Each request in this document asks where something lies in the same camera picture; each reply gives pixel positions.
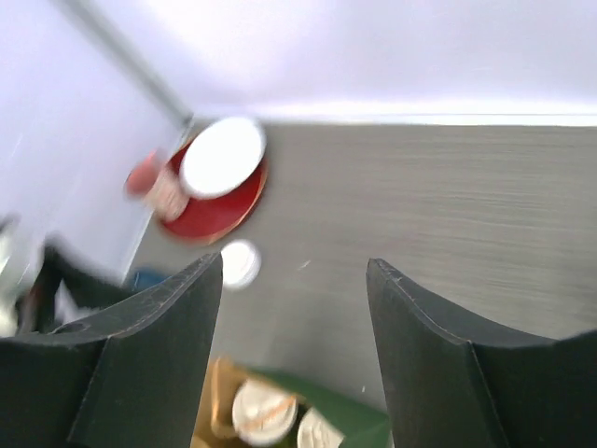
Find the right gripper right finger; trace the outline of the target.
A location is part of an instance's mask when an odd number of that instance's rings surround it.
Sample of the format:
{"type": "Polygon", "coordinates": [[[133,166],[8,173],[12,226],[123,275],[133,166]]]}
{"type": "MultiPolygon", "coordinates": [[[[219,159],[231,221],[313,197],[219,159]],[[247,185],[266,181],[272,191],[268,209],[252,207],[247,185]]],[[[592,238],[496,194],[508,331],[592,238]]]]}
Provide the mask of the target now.
{"type": "Polygon", "coordinates": [[[592,447],[596,334],[550,339],[477,315],[383,259],[368,306],[397,447],[592,447]]]}

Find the green paper cup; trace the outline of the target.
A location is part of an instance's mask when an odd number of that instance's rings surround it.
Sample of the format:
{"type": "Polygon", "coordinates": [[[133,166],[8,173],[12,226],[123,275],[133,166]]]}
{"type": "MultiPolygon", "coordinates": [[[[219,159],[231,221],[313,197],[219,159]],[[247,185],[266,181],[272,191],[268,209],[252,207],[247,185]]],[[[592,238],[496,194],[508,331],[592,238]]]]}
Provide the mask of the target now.
{"type": "Polygon", "coordinates": [[[344,434],[333,427],[316,409],[310,408],[300,420],[298,448],[339,448],[344,434]]]}
{"type": "Polygon", "coordinates": [[[251,447],[274,447],[283,442],[295,425],[298,399],[257,380],[238,389],[231,411],[238,438],[251,447]]]}

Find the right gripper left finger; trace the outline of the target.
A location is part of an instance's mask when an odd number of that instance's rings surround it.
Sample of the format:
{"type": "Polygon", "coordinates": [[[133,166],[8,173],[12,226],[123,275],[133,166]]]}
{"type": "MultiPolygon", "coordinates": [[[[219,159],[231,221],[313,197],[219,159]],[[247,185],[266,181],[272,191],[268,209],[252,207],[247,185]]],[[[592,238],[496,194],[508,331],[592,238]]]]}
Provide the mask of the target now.
{"type": "Polygon", "coordinates": [[[1,342],[5,447],[187,447],[222,291],[204,256],[49,333],[1,342]]]}

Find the green paper bag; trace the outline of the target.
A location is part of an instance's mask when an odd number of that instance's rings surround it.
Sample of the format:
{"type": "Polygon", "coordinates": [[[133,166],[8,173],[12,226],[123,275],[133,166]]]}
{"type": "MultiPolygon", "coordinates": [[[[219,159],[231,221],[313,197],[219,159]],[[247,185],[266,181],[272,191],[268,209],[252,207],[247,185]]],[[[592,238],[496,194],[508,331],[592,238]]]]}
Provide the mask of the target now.
{"type": "Polygon", "coordinates": [[[388,447],[386,413],[297,375],[267,368],[248,368],[225,357],[208,362],[201,402],[190,445],[245,447],[232,424],[233,399],[242,384],[255,380],[293,396],[302,411],[314,409],[344,436],[341,447],[388,447]]]}

